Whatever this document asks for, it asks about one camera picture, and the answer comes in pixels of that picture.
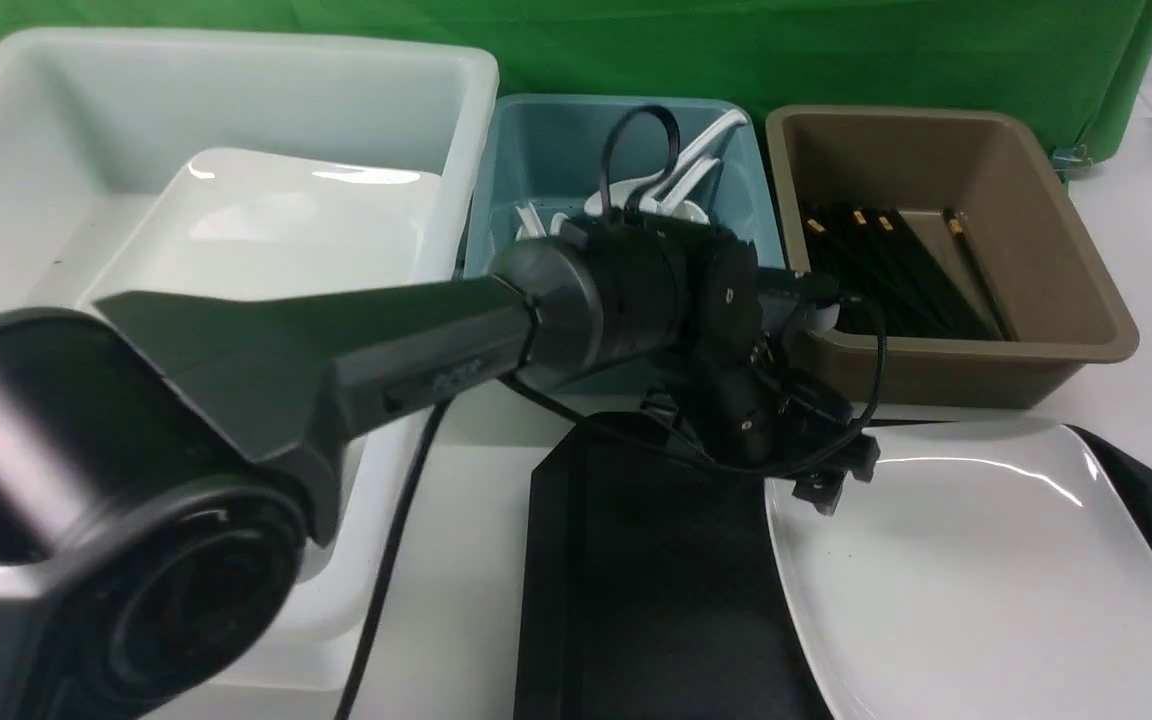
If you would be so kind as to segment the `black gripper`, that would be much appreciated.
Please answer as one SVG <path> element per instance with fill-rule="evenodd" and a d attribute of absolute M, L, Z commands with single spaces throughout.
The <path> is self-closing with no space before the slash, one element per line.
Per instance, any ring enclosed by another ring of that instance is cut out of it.
<path fill-rule="evenodd" d="M 872 482 L 881 457 L 846 397 L 759 351 L 718 366 L 662 356 L 641 410 L 722 473 L 794 483 L 794 497 L 835 514 L 847 477 Z"/>

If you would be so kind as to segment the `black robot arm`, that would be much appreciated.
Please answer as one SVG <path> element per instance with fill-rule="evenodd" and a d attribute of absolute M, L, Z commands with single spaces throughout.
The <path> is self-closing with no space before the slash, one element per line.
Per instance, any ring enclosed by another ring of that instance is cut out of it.
<path fill-rule="evenodd" d="M 854 416 L 781 350 L 847 304 L 723 225 L 608 211 L 467 281 L 0 314 L 0 719 L 138 719 L 228 669 L 338 538 L 347 447 L 484 382 L 568 415 L 545 389 L 649 357 L 681 462 L 829 514 L 881 379 Z"/>

